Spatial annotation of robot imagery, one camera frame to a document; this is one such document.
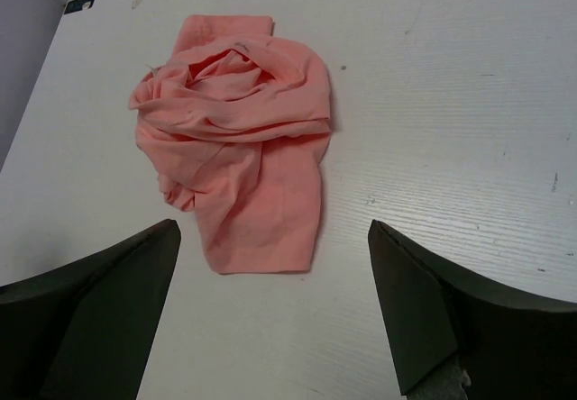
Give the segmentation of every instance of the crumpled cloth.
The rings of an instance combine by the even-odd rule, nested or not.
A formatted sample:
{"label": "crumpled cloth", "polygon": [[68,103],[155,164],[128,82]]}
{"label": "crumpled cloth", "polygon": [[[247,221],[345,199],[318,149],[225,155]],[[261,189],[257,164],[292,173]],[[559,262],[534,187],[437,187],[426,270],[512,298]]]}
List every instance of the crumpled cloth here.
{"label": "crumpled cloth", "polygon": [[330,138],[324,62],[264,16],[192,15],[134,89],[136,142],[167,203],[195,211],[219,273],[310,270]]}

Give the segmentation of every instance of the tabletop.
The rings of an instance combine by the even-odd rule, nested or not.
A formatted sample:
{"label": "tabletop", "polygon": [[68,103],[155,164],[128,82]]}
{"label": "tabletop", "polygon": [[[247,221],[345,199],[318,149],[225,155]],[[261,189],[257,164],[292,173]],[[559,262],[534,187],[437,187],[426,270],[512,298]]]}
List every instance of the tabletop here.
{"label": "tabletop", "polygon": [[[165,205],[128,95],[190,14],[267,14],[332,80],[304,275],[219,276]],[[96,0],[63,16],[0,173],[0,284],[157,221],[183,241],[139,399],[396,399],[377,218],[505,284],[577,301],[577,0]]]}

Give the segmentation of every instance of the table surface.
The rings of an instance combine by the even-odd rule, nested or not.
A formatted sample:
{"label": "table surface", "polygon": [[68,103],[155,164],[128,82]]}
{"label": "table surface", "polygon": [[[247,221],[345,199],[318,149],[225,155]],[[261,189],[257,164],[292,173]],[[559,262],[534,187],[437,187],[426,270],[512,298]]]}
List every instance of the table surface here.
{"label": "table surface", "polygon": [[[0,173],[0,284],[178,219],[141,400],[399,398],[373,218],[577,301],[577,0],[138,1],[61,20]],[[310,274],[211,272],[194,215],[162,202],[134,144],[128,95],[190,14],[269,14],[329,68],[335,131]]]}

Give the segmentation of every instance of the black sticker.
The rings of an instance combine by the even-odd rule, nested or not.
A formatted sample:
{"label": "black sticker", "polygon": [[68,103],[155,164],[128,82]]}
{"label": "black sticker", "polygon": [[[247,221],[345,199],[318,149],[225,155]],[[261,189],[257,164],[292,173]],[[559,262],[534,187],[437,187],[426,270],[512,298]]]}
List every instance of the black sticker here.
{"label": "black sticker", "polygon": [[71,0],[66,4],[64,14],[75,13],[76,11],[87,10],[92,8],[95,0]]}

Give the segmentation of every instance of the towel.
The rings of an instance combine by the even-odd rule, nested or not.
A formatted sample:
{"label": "towel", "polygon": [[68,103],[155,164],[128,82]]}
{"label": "towel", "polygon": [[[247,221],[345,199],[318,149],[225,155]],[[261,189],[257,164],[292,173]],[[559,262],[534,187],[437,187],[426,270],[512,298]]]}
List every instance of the towel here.
{"label": "towel", "polygon": [[330,138],[324,62],[265,16],[192,15],[131,94],[164,200],[195,211],[210,268],[310,270]]}

